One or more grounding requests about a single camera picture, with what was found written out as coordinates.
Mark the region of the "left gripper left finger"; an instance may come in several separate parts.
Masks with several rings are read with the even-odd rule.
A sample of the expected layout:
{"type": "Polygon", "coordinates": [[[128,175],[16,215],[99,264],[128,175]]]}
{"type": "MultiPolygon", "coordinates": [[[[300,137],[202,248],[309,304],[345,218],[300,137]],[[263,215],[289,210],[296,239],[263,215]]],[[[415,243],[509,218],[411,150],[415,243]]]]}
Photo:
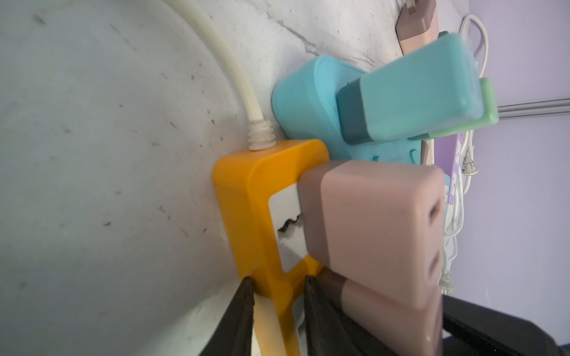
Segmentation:
{"type": "Polygon", "coordinates": [[[245,277],[200,355],[250,356],[252,354],[254,295],[253,279],[245,277]]]}

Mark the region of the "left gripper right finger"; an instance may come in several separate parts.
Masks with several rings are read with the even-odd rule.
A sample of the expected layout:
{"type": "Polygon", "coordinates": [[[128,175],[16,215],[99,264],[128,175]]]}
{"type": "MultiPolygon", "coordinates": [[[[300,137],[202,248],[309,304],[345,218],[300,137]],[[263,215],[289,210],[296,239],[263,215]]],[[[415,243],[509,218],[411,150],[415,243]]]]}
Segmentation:
{"type": "Polygon", "coordinates": [[[394,352],[338,311],[314,276],[305,277],[304,309],[309,355],[393,355],[394,352]]]}

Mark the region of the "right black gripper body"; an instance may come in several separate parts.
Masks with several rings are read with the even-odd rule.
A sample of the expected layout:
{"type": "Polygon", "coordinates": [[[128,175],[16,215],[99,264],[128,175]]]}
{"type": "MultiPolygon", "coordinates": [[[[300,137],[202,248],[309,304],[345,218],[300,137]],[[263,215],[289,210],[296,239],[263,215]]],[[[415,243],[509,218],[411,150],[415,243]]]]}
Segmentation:
{"type": "Polygon", "coordinates": [[[445,295],[444,355],[568,355],[535,323],[445,295]]]}

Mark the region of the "pink plug orange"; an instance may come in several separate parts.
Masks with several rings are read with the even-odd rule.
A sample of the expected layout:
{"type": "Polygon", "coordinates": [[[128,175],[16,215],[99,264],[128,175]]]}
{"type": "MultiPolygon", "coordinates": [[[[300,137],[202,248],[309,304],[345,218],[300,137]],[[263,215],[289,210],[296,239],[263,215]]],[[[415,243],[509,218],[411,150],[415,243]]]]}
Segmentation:
{"type": "Polygon", "coordinates": [[[423,309],[442,268],[444,188],[436,166],[322,163],[298,182],[307,250],[335,273],[423,309]]]}
{"type": "Polygon", "coordinates": [[[398,355],[442,355],[442,293],[429,294],[415,310],[328,269],[318,278],[325,294],[347,317],[398,355]]]}

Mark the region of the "orange power strip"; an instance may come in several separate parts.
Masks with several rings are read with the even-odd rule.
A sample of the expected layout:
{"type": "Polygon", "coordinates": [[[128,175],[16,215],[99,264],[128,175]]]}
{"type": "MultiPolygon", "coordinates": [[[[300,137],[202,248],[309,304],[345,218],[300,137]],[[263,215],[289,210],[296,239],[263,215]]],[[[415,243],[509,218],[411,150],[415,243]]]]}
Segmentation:
{"type": "Polygon", "coordinates": [[[308,253],[286,267],[278,230],[300,211],[286,214],[273,197],[295,192],[301,175],[329,160],[322,141],[285,140],[264,151],[240,151],[221,158],[212,172],[224,227],[240,277],[255,290],[254,330],[263,355],[301,355],[294,305],[303,301],[305,277],[323,266],[308,253]]]}

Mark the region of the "purple power strip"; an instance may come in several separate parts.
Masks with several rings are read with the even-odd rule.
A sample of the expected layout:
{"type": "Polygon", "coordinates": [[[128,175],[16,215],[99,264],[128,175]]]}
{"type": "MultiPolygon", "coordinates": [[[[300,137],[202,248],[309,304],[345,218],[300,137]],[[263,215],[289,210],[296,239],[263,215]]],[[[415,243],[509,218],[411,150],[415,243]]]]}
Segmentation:
{"type": "Polygon", "coordinates": [[[463,140],[463,133],[434,140],[435,165],[440,167],[450,178],[448,184],[448,203],[451,205],[455,204],[457,197],[457,183],[460,173],[463,140]]]}

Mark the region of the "teal triangular power strip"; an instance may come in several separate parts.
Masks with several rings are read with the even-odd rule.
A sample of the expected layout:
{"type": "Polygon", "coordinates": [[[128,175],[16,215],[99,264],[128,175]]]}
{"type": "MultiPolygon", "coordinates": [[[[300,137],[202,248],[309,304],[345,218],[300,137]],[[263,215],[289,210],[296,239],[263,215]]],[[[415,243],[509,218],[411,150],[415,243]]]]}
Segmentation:
{"type": "Polygon", "coordinates": [[[289,139],[319,139],[332,160],[383,163],[421,163],[422,144],[408,139],[392,142],[346,143],[336,94],[365,72],[330,56],[319,56],[277,85],[272,94],[273,113],[289,139]]]}

